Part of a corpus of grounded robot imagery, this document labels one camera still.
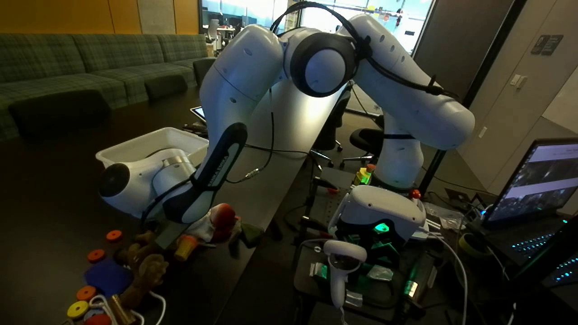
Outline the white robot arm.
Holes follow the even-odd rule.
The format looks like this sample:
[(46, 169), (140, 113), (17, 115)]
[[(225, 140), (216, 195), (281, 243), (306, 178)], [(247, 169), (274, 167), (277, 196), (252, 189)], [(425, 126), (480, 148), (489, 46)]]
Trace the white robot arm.
[(341, 21), (339, 34), (317, 28), (279, 32), (248, 25), (216, 56), (200, 83), (207, 119), (207, 155), (194, 164), (176, 144), (136, 160), (104, 167), (99, 195), (136, 218), (164, 213), (194, 222), (225, 180), (247, 140), (254, 108), (333, 106), (346, 83), (359, 84), (400, 124), (398, 139), (411, 146), (409, 166), (420, 164), (416, 144), (438, 149), (462, 144), (474, 117), (449, 97), (373, 18)]

